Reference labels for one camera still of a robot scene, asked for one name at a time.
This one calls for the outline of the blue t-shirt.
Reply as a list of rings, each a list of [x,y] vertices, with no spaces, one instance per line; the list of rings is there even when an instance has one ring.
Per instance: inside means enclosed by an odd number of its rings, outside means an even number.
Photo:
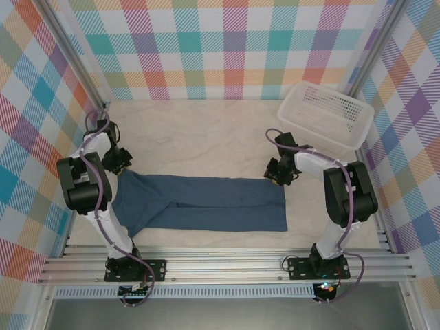
[[[118,177],[112,203],[134,237],[145,228],[220,232],[285,232],[283,187],[266,179],[141,175]]]

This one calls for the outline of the white perforated plastic basket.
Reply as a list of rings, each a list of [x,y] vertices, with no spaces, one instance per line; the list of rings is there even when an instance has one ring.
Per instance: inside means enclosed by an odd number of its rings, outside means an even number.
[[[301,81],[282,101],[277,116],[300,138],[333,153],[358,150],[372,125],[371,105],[328,87]]]

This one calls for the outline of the small controller circuit board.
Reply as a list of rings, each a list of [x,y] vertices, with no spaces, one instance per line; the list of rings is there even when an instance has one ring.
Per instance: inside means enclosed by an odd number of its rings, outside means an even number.
[[[121,285],[118,287],[118,295],[123,296],[146,296],[150,286],[146,283],[137,283],[134,285]]]
[[[338,283],[323,282],[314,284],[313,290],[317,299],[333,300],[336,297],[339,286],[340,285]]]

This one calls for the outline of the grey metal panel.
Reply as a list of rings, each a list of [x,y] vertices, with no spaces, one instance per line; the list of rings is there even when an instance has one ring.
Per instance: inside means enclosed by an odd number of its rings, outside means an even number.
[[[45,330],[413,330],[404,311],[396,312],[303,299],[157,299],[134,309],[118,300],[56,300]]]

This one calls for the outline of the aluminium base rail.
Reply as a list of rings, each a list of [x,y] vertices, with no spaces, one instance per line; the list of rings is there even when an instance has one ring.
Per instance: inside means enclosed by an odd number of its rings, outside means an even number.
[[[145,259],[165,259],[168,284],[286,283],[281,261],[306,257],[309,249],[142,246]],[[348,255],[350,281],[413,281],[416,271],[406,254],[383,249],[355,249]],[[59,258],[46,260],[41,285],[102,285],[107,250],[99,245],[68,245]]]

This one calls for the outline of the aluminium frame post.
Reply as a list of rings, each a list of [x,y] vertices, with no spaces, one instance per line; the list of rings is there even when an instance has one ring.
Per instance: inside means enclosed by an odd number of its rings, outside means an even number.
[[[338,90],[357,97],[412,0],[376,0]]]
[[[79,81],[82,83],[85,91],[91,98],[94,106],[99,109],[106,109],[106,102],[99,94],[98,89],[96,88],[88,71],[86,70],[84,63],[80,59],[80,56],[78,55],[78,52],[72,44],[71,39],[64,30],[61,22],[58,20],[56,12],[52,9],[49,1],[32,0],[32,3],[35,5],[36,9],[43,17],[43,20],[46,22],[51,33],[54,35],[58,46],[65,55],[69,64],[72,66],[73,70],[78,76]]]

